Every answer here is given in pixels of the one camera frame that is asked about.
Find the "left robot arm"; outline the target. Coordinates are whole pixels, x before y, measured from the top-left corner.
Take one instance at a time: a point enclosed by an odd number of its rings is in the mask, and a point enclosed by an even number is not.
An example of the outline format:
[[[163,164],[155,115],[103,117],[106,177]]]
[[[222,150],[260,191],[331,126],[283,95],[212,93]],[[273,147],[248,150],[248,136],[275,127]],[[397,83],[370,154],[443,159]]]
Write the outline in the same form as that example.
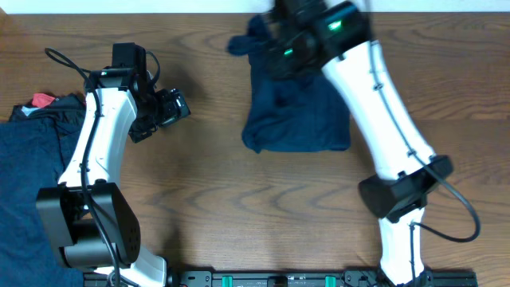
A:
[[[55,187],[41,188],[36,207],[57,263],[95,286],[172,286],[167,260],[141,243],[139,221],[120,191],[128,140],[139,143],[190,115],[176,88],[157,89],[153,57],[134,42],[115,43],[112,62],[82,69],[63,53],[45,54],[84,79],[86,113],[73,156]]]

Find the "navy blue shorts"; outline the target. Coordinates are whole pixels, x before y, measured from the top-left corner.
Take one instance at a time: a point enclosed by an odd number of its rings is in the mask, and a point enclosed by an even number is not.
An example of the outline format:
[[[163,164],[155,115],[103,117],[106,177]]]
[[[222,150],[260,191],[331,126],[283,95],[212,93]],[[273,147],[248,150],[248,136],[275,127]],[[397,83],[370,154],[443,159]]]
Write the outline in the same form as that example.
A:
[[[321,74],[274,80],[262,45],[272,37],[260,15],[226,46],[232,56],[247,56],[251,107],[241,133],[256,153],[345,151],[351,146],[350,112],[341,95]]]

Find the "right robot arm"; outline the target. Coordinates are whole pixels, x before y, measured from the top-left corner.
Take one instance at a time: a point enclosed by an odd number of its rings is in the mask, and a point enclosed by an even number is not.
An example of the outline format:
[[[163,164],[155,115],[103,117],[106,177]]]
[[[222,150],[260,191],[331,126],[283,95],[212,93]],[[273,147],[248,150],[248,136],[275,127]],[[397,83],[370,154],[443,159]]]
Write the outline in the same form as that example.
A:
[[[378,219],[379,268],[393,286],[424,285],[420,233],[428,194],[452,173],[412,121],[391,80],[371,21],[353,2],[277,1],[267,46],[278,79],[321,73],[341,95],[371,153],[375,174],[358,185]]]

